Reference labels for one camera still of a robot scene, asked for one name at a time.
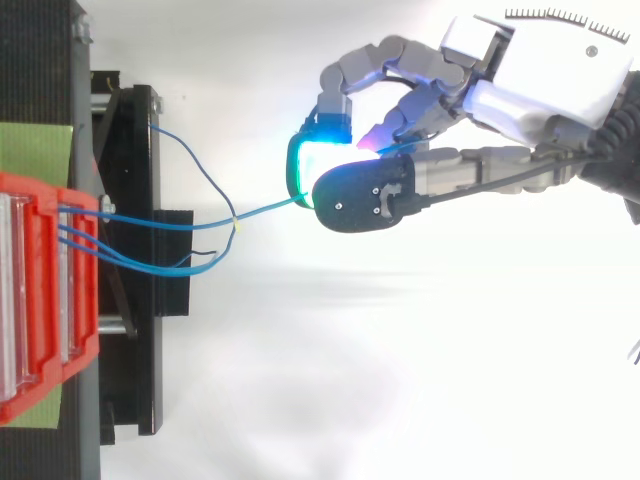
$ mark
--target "blue wire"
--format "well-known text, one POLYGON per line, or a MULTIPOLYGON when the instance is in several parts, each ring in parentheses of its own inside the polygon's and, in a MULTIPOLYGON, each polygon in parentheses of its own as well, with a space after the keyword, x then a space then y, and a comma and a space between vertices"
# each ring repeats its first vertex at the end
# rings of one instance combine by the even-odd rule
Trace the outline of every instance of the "blue wire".
POLYGON ((120 252, 114 250, 113 248, 109 247, 108 245, 106 245, 105 243, 101 242, 100 240, 96 239, 95 237, 81 231, 81 230, 76 230, 75 228, 71 228, 71 227, 66 227, 63 225, 59 225, 58 226, 59 230, 63 231, 63 232, 67 232, 70 233, 72 235, 76 235, 80 238, 83 238, 85 240, 87 240, 88 242, 92 243, 93 245, 99 247, 101 250, 104 250, 105 252, 107 252, 108 254, 111 255, 111 257, 108 258, 115 258, 121 262, 127 263, 128 265, 131 266, 135 266, 138 269, 142 269, 143 271, 153 271, 153 272, 157 272, 158 274, 164 274, 164 273, 172 273, 175 271, 179 271, 184 273, 191 273, 193 275, 197 275, 198 273, 202 273, 201 271, 206 271, 203 270, 203 267, 207 267, 211 261, 209 261, 208 263, 205 263, 204 265, 200 265, 197 267, 189 267, 189 268, 181 268, 181 269, 176 269, 175 267, 160 267, 158 265, 150 265, 148 263, 142 263, 139 262, 137 260, 134 260, 132 258, 126 257, 124 255, 122 255, 120 252))
POLYGON ((109 215, 109 214, 104 214, 102 212, 93 212, 93 211, 77 209, 77 208, 60 208, 59 211, 61 213, 92 215, 92 216, 96 216, 96 217, 100 217, 100 218, 108 218, 110 220, 132 223, 132 224, 135 224, 135 225, 163 228, 163 229, 167 229, 167 230, 179 230, 179 231, 203 230, 203 229, 206 229, 206 228, 215 228, 215 227, 220 227, 222 225, 228 225, 230 223, 234 223, 233 229, 231 230, 231 234, 229 235, 229 240, 227 241, 227 246, 226 246, 225 250, 222 252, 222 254, 220 256, 212 258, 209 262, 205 263, 204 265, 200 265, 198 267, 177 268, 179 265, 182 265, 182 263, 184 263, 188 258, 190 258, 191 255, 198 253, 198 252, 191 252, 191 253, 189 253, 189 255, 184 257, 179 263, 175 264, 175 266, 172 266, 172 267, 160 267, 160 266, 157 266, 157 265, 149 265, 149 264, 146 264, 146 263, 138 262, 137 260, 134 260, 132 258, 129 258, 129 257, 126 257, 126 256, 122 255, 121 253, 119 253, 116 250, 112 249, 108 245, 100 242, 98 239, 96 239, 96 238, 94 238, 94 237, 92 237, 92 236, 90 236, 90 235, 88 235, 88 234, 86 234, 86 233, 84 233, 84 232, 82 232, 80 230, 76 230, 74 228, 70 228, 70 227, 65 227, 65 226, 59 225, 59 229, 61 231, 64 231, 64 232, 67 232, 67 233, 71 233, 73 235, 77 235, 77 236, 79 236, 81 238, 84 238, 85 240, 89 241, 93 245, 96 245, 97 247, 99 247, 100 249, 106 251, 107 253, 111 254, 112 256, 108 256, 108 255, 105 255, 105 254, 100 253, 98 251, 95 251, 95 250, 93 250, 91 248, 87 248, 87 247, 85 247, 83 245, 80 245, 78 243, 72 242, 72 241, 70 241, 70 240, 68 240, 66 238, 58 237, 58 240, 61 243, 65 244, 65 245, 68 245, 70 247, 76 248, 76 249, 78 249, 78 250, 80 250, 80 251, 82 251, 84 253, 89 254, 89 255, 96 256, 96 257, 100 258, 103 261, 113 263, 113 264, 121 266, 123 268, 136 270, 138 272, 142 272, 142 273, 146 273, 146 274, 150 274, 150 275, 156 275, 156 276, 173 277, 173 278, 190 277, 192 275, 198 275, 200 273, 204 273, 204 272, 210 270, 215 265, 217 265, 224 257, 227 256, 227 254, 229 253, 229 250, 231 249, 231 246, 233 244, 233 239, 234 239, 235 234, 236 234, 235 220, 243 219, 243 218, 249 218, 249 217, 252 217, 254 215, 258 215, 260 213, 264 213, 264 212, 267 212, 269 210, 273 210, 273 209, 282 207, 284 205, 288 205, 289 203, 293 203, 293 202, 296 202, 296 201, 304 198, 304 196, 306 195, 306 194, 298 195, 295 198, 291 198, 291 199, 285 200, 283 202, 278 202, 278 203, 273 204, 273 205, 262 207, 262 208, 259 208, 257 210, 253 210, 251 212, 245 213, 244 215, 241 215, 240 217, 237 217, 235 208, 233 207, 233 204, 231 203, 231 200, 229 199, 229 197, 227 197, 227 195, 222 191, 222 189, 220 189, 220 187, 218 187, 218 185, 214 182, 214 180, 209 176, 209 174, 204 169, 204 167, 202 166, 202 164, 200 163, 200 161, 198 160, 196 155, 193 153, 193 151, 189 148, 189 146, 182 139, 180 139, 178 136, 174 135, 173 133, 170 133, 170 132, 168 132, 166 130, 163 130, 163 129, 161 129, 160 127, 158 127, 156 125, 151 125, 150 127, 151 127, 152 130, 156 130, 156 131, 158 131, 158 132, 160 132, 160 133, 162 133, 164 135, 167 135, 168 137, 173 138, 174 140, 179 142, 187 150, 187 152, 189 152, 189 154, 191 155, 191 158, 193 158, 193 160, 196 162, 196 165, 198 166, 198 168, 200 169, 202 174, 207 178, 209 183, 211 183, 211 185, 216 189, 216 191, 227 202, 227 205, 229 206, 229 210, 231 210, 231 214, 233 215, 233 218, 222 220, 220 222, 209 223, 209 224, 206 224, 206 225, 171 225, 171 224, 152 222, 152 221, 148 221, 148 220, 141 220, 141 219, 136 219, 136 218, 131 218, 131 217, 125 217, 123 215, 109 215))
POLYGON ((229 205, 229 210, 231 210, 231 215, 236 217, 236 210, 233 208, 233 204, 231 203, 231 200, 229 200, 229 197, 227 197, 227 194, 224 193, 220 187, 218 187, 216 182, 213 181, 213 178, 211 178, 209 176, 207 171, 204 169, 204 167, 200 163, 200 160, 198 160, 198 157, 196 157, 196 154, 193 153, 193 151, 189 148, 189 145, 184 143, 184 141, 180 137, 178 137, 177 135, 174 135, 171 132, 163 130, 162 128, 158 127, 157 125, 151 125, 151 129, 155 130, 157 132, 160 132, 160 133, 166 135, 167 137, 173 138, 176 142, 178 142, 180 145, 182 145, 187 152, 189 152, 189 155, 191 155, 191 158, 193 158, 193 161, 196 162, 196 165, 198 166, 198 168, 200 169, 202 174, 206 177, 207 180, 209 180, 209 183, 211 185, 213 185, 213 188, 215 188, 218 191, 218 193, 222 196, 222 198, 224 198, 224 201, 227 202, 227 205, 229 205))
POLYGON ((195 250, 191 250, 191 252, 189 252, 187 255, 185 255, 182 260, 180 260, 179 262, 174 263, 173 265, 171 265, 173 268, 178 268, 180 265, 182 265, 184 262, 186 262, 187 260, 189 260, 191 257, 193 257, 194 255, 217 255, 218 252, 213 251, 213 252, 196 252, 195 250))
POLYGON ((61 230, 63 232, 66 233, 70 233, 72 235, 76 235, 80 238, 84 238, 85 240, 87 240, 88 242, 92 243, 93 245, 96 245, 97 247, 100 247, 102 250, 104 250, 105 252, 109 253, 111 256, 123 261, 123 262, 130 262, 133 265, 137 265, 141 268, 177 268, 180 265, 182 265, 184 262, 186 262, 189 258, 191 258, 192 255, 216 255, 218 252, 195 252, 195 251, 191 251, 189 252, 188 255, 186 255, 182 260, 180 260, 178 263, 168 266, 168 267, 163 267, 160 265, 152 265, 149 263, 142 263, 139 262, 137 260, 134 260, 133 258, 130 257, 126 257, 125 255, 122 255, 120 252, 118 252, 117 250, 114 250, 113 248, 109 247, 109 245, 97 240, 95 237, 83 232, 82 230, 77 230, 75 228, 71 228, 71 227, 67 227, 65 225, 58 225, 58 230, 61 230))
MULTIPOLYGON (((306 195, 307 194, 304 193, 302 195, 298 195, 296 197, 289 198, 287 200, 283 200, 282 202, 274 203, 272 205, 267 205, 266 207, 258 208, 256 210, 252 210, 250 212, 243 213, 242 215, 239 215, 236 218, 238 220, 244 220, 246 218, 250 218, 250 217, 253 217, 255 215, 259 215, 261 213, 268 212, 270 210, 275 210, 276 208, 284 207, 285 205, 289 205, 290 203, 295 203, 298 200, 302 200, 306 195)), ((124 215, 117 215, 117 214, 110 214, 110 213, 103 213, 103 212, 95 212, 93 210, 83 210, 81 208, 61 207, 61 208, 58 209, 58 211, 60 213, 74 213, 74 214, 79 214, 79 215, 89 215, 89 216, 92 216, 92 217, 107 218, 107 219, 113 220, 115 222, 130 223, 130 224, 133 224, 133 225, 140 225, 140 226, 143 226, 143 227, 160 228, 160 229, 163 229, 163 230, 175 230, 175 231, 182 231, 182 232, 191 232, 191 231, 195 231, 195 230, 207 230, 209 228, 217 228, 217 227, 221 227, 223 225, 229 225, 229 224, 233 223, 233 218, 227 218, 226 220, 221 220, 219 222, 205 223, 205 224, 202 224, 202 225, 177 225, 177 224, 171 224, 171 223, 153 222, 151 220, 142 220, 140 218, 127 217, 127 216, 124 216, 124 215)))
POLYGON ((175 267, 161 267, 159 265, 152 265, 152 264, 149 264, 149 263, 142 263, 142 262, 139 262, 137 260, 134 260, 133 258, 126 257, 125 255, 122 255, 117 250, 114 250, 113 248, 111 248, 109 245, 101 242, 97 238, 95 238, 92 235, 89 235, 89 234, 87 234, 87 233, 85 233, 85 232, 83 232, 81 230, 77 230, 75 228, 67 227, 65 225, 58 225, 58 230, 60 230, 62 232, 70 233, 70 234, 75 235, 75 236, 80 237, 80 238, 84 238, 88 242, 92 243, 93 245, 96 245, 101 250, 104 250, 105 252, 110 254, 112 257, 115 257, 115 258, 117 258, 118 260, 120 260, 122 262, 127 262, 127 263, 129 263, 131 265, 135 265, 135 266, 137 266, 139 268, 151 269, 151 270, 158 269, 159 272, 166 272, 166 271, 175 269, 175 267))
POLYGON ((104 260, 105 262, 109 262, 112 263, 114 265, 118 265, 120 267, 123 268, 128 268, 130 270, 135 270, 141 273, 146 273, 148 275, 155 275, 158 277, 170 277, 170 278, 182 278, 182 277, 191 277, 193 275, 199 275, 201 273, 204 273, 208 270, 211 270, 214 266, 216 266, 224 257, 227 256, 227 254, 229 253, 229 250, 231 249, 231 245, 233 244, 233 238, 235 237, 236 234, 236 228, 235 226, 233 227, 233 230, 231 230, 231 235, 229 235, 229 240, 227 242, 227 247, 224 249, 224 251, 222 252, 222 254, 219 257, 215 257, 212 260, 210 260, 209 262, 207 262, 204 265, 201 265, 199 267, 194 267, 194 268, 167 268, 164 267, 166 271, 160 271, 159 269, 161 269, 162 267, 154 267, 153 269, 149 269, 149 268, 145 268, 145 267, 141 267, 138 265, 135 265, 131 262, 124 262, 124 261, 120 261, 116 258, 110 257, 108 255, 105 255, 103 253, 97 252, 95 250, 92 250, 90 248, 87 248, 83 245, 80 245, 78 243, 72 242, 70 240, 67 240, 66 238, 63 237, 58 237, 58 241, 60 241, 60 243, 63 243, 65 245, 68 245, 70 247, 73 247, 81 252, 87 253, 89 255, 93 255, 94 257, 98 257, 101 260, 104 260))

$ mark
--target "cyan light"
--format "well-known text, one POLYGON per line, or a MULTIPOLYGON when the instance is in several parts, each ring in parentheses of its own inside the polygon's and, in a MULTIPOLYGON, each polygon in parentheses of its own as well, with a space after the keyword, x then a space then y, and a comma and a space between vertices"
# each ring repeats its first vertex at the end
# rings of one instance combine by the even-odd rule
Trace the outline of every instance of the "cyan light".
POLYGON ((305 203, 313 208, 311 192, 318 179, 329 170, 348 163, 375 160, 380 156, 353 144, 306 141, 298 150, 298 189, 308 192, 305 203))

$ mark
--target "black metal frame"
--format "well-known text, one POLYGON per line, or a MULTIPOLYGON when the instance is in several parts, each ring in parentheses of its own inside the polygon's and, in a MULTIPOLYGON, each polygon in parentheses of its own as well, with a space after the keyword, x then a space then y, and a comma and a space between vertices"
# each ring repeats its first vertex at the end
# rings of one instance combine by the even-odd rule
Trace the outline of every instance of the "black metal frame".
MULTIPOLYGON (((94 92, 100 87, 94 82, 94 92)), ((145 85, 115 89, 106 110, 94 113, 98 170, 119 214, 192 224, 193 212, 158 210, 159 139, 150 128, 158 122, 156 98, 145 85)), ((101 236, 124 255, 155 265, 175 263, 191 250, 192 241, 191 232, 166 233, 119 222, 102 224, 101 236)), ((162 426, 161 317, 188 314, 188 301, 188 278, 160 280, 100 263, 100 313, 121 317, 126 329, 126 334, 100 338, 103 445, 114 443, 115 425, 137 424, 140 435, 154 435, 162 426)))

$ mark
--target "green tape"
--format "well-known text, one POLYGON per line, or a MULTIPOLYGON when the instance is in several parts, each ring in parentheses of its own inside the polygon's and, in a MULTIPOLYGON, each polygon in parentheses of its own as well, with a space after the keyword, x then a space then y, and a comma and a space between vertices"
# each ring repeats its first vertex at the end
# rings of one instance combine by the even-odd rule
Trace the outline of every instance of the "green tape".
MULTIPOLYGON (((71 126, 0 123, 0 171, 66 187, 72 140, 71 126)), ((58 385, 7 427, 57 429, 61 401, 62 385, 58 385)))
POLYGON ((55 387, 47 397, 28 412, 16 418, 7 428, 48 428, 57 429, 60 421, 62 385, 55 387))
POLYGON ((73 127, 0 123, 0 171, 66 187, 73 127))

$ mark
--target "black corrugated surface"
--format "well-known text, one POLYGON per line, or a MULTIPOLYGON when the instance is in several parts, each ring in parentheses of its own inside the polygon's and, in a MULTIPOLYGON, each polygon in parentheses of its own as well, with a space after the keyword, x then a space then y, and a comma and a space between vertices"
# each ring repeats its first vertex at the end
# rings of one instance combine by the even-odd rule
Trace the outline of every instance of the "black corrugated surface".
POLYGON ((70 0, 0 0, 0 40, 0 121, 71 125, 70 0))
POLYGON ((78 388, 75 379, 63 386, 58 430, 0 429, 2 480, 79 478, 78 388))
MULTIPOLYGON (((74 0, 0 0, 0 122, 74 125, 74 12, 74 0)), ((0 480, 100 477, 97 374, 96 360, 63 385, 57 430, 0 428, 0 480)))

